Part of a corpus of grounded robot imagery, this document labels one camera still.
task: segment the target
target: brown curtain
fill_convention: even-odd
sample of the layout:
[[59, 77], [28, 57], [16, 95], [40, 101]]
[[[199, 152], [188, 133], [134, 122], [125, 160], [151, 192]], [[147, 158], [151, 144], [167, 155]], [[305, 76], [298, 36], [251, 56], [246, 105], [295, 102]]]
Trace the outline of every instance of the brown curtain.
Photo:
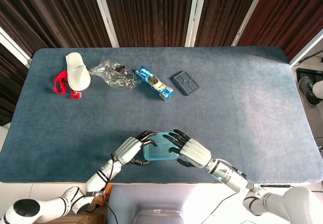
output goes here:
[[239, 42], [282, 48], [291, 60], [323, 28], [323, 0], [260, 0]]
[[231, 46], [253, 0], [204, 0], [195, 46]]
[[107, 0], [119, 45], [184, 46], [192, 0]]
[[44, 47], [110, 47], [96, 0], [0, 0], [0, 26], [29, 54]]
[[0, 126], [11, 122], [28, 69], [0, 44]]

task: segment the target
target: blue plastic container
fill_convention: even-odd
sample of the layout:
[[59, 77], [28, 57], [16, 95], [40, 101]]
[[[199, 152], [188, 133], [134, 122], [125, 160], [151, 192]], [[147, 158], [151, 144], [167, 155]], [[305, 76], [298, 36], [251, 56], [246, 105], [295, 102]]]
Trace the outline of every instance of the blue plastic container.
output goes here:
[[154, 140], [157, 144], [155, 147], [152, 144], [144, 146], [143, 148], [143, 156], [148, 161], [155, 160], [170, 160], [177, 159], [178, 154], [174, 152], [168, 152], [168, 149], [171, 147], [176, 147], [172, 142], [163, 137], [163, 135], [167, 135], [168, 132], [159, 132], [156, 136], [150, 137], [151, 140]]

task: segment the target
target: black device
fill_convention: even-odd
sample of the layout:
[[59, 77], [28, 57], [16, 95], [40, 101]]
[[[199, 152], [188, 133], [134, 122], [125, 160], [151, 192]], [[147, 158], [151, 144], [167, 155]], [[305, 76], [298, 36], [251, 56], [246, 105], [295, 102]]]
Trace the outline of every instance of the black device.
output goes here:
[[201, 88], [186, 71], [181, 71], [175, 75], [173, 80], [187, 96]]
[[320, 70], [297, 68], [296, 75], [297, 75], [297, 82], [299, 82], [299, 80], [302, 77], [307, 76], [309, 77], [313, 85], [323, 80], [323, 71], [320, 71]]

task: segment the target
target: white floor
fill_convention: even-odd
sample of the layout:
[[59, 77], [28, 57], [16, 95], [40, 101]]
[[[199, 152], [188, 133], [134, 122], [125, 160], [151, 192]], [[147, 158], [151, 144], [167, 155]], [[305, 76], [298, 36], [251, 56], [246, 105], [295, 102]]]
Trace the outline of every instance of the white floor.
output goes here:
[[[323, 42], [319, 43], [315, 48], [313, 48], [308, 54], [312, 54], [320, 49], [323, 49]], [[310, 60], [304, 61], [298, 67], [315, 69], [323, 71], [323, 63], [320, 62], [318, 57], [313, 57]], [[296, 67], [293, 67], [292, 71], [294, 75]], [[312, 129], [313, 136], [318, 145], [323, 146], [323, 102], [314, 108], [308, 108], [304, 106], [307, 119]], [[6, 137], [7, 130], [0, 127], [0, 150], [2, 148], [3, 141]], [[16, 200], [24, 198], [32, 198], [37, 200], [48, 200], [61, 196], [66, 189], [73, 186], [79, 186], [83, 191], [85, 191], [85, 184], [63, 184], [63, 183], [38, 183], [38, 184], [5, 184], [0, 183], [0, 216], [3, 216], [5, 211], [10, 205], [12, 205]], [[307, 185], [310, 190], [323, 191], [322, 184], [310, 184]], [[283, 194], [288, 188], [270, 188], [268, 189], [272, 193]], [[207, 205], [214, 206], [224, 199], [225, 197], [232, 194], [232, 191], [223, 185], [217, 185], [217, 187], [212, 187], [212, 202], [208, 202]], [[233, 223], [233, 224], [285, 224], [288, 223], [279, 217], [275, 217], [271, 214], [264, 214], [262, 216], [253, 216], [242, 206], [242, 199], [244, 193], [236, 195], [221, 204], [221, 206], [216, 210], [214, 215], [212, 215], [204, 224], [214, 224], [214, 223]], [[323, 203], [323, 193], [315, 193], [319, 200]], [[190, 203], [189, 211], [185, 213], [186, 223], [185, 224], [196, 224], [196, 214], [198, 210], [202, 208], [200, 203], [202, 200], [195, 201], [192, 198], [188, 198]]]

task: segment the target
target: white slipper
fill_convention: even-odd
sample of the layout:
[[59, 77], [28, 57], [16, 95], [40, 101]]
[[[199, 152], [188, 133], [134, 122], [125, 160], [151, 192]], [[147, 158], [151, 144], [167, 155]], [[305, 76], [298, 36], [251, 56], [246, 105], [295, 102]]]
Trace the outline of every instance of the white slipper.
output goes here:
[[72, 52], [66, 55], [66, 63], [67, 79], [71, 89], [82, 91], [89, 87], [91, 78], [83, 63], [81, 54], [78, 52]]

